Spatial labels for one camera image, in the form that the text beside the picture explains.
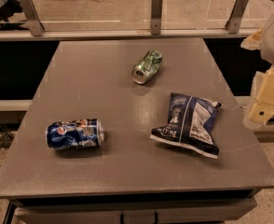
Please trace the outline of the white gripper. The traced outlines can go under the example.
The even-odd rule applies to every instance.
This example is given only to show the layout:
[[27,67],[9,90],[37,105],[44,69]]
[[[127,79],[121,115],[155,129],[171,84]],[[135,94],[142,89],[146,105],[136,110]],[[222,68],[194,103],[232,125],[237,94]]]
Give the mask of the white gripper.
[[240,46],[247,50],[261,50],[262,59],[273,63],[265,73],[255,73],[247,107],[249,121],[266,125],[274,116],[274,12],[265,26],[246,37]]

